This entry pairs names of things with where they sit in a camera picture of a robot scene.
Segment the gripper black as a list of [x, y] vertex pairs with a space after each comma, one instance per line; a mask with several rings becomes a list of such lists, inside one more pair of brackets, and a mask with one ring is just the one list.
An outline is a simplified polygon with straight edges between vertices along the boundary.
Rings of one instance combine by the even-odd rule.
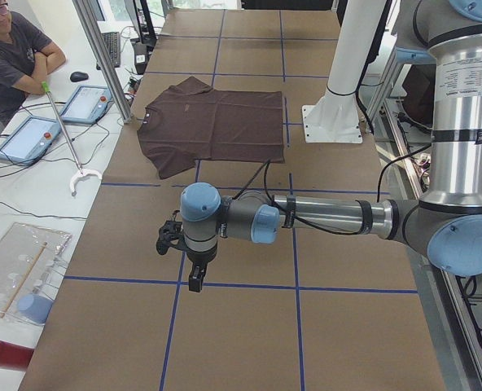
[[210, 248], [204, 252], [189, 250], [186, 255], [192, 263], [188, 278], [189, 290], [191, 292], [201, 292], [208, 263], [216, 257], [217, 248]]

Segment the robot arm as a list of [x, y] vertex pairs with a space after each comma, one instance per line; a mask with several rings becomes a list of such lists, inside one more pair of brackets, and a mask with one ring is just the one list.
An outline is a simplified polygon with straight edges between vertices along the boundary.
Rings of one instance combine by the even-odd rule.
[[377, 235], [460, 277], [482, 274], [482, 1], [408, 1], [397, 43], [436, 61], [429, 183], [418, 200], [344, 201], [268, 192], [222, 196], [205, 182], [181, 195], [179, 244], [189, 289], [203, 287], [221, 237], [274, 242], [278, 228]]

